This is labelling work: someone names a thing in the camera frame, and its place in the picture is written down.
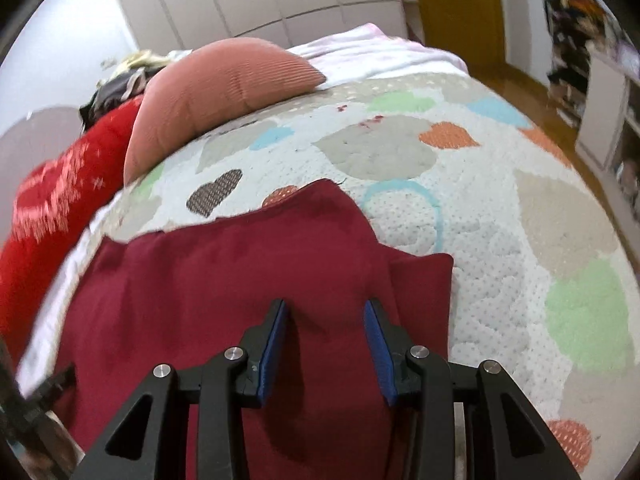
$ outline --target wooden door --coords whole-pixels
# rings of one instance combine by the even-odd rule
[[[501,0],[418,0],[427,46],[458,54],[470,67],[504,63]]]

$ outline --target wooden floor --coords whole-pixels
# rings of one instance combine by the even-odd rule
[[[607,203],[598,179],[575,153],[574,146],[578,137],[577,130],[568,126],[558,114],[556,114],[555,108],[548,104],[546,87],[509,65],[491,69],[471,69],[470,72],[473,77],[523,112],[560,147],[602,204],[611,223],[616,228],[618,236],[622,240],[622,245],[626,250],[626,254],[635,272],[639,272],[640,266],[638,265],[638,261],[629,250],[628,244],[616,224],[616,220],[613,217],[613,213]]]

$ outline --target maroon garment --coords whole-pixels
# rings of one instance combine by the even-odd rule
[[[58,368],[75,362],[78,386],[60,415],[88,449],[154,365],[205,363],[284,298],[291,319],[273,393],[243,412],[252,478],[381,479],[394,414],[378,389],[364,304],[379,298],[392,322],[411,321],[416,343],[446,355],[451,270],[448,254],[379,244],[328,180],[234,218],[107,239],[66,316]]]

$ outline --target bedspread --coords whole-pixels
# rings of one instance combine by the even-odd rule
[[[319,178],[383,244],[452,254],[451,361],[500,361],[583,478],[620,471],[640,439],[634,274],[559,148],[471,78],[366,80],[232,121],[127,188],[91,243],[236,215]]]

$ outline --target metal screw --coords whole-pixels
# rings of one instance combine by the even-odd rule
[[[497,362],[497,361],[493,361],[491,359],[485,361],[482,364],[482,368],[484,368],[484,370],[487,373],[490,373],[490,374],[493,374],[493,375],[499,374],[500,371],[502,370],[502,367],[500,366],[500,363]]]
[[[429,355],[429,349],[422,345],[412,346],[410,352],[416,359],[424,359]]]
[[[170,372],[171,372],[171,367],[169,365],[158,365],[157,367],[154,368],[154,375],[159,379],[162,379],[163,377],[167,377],[167,375],[169,375]]]
[[[227,348],[225,350],[225,357],[230,361],[235,361],[236,359],[241,358],[244,355],[244,350],[242,350],[239,346],[232,346],[231,348]]]

